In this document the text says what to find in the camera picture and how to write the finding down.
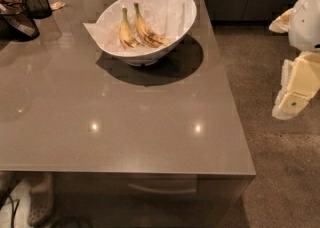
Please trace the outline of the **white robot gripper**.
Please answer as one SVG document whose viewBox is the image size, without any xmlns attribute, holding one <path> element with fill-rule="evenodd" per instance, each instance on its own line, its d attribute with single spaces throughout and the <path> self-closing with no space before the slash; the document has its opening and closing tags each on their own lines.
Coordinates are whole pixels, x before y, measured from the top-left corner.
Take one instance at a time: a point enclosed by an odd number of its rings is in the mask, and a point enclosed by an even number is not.
<svg viewBox="0 0 320 228">
<path fill-rule="evenodd" d="M 320 90 L 320 0 L 298 0 L 269 25 L 275 33 L 287 33 L 289 44 L 302 52 L 294 61 L 285 60 L 272 116 L 279 120 L 296 117 Z"/>
</svg>

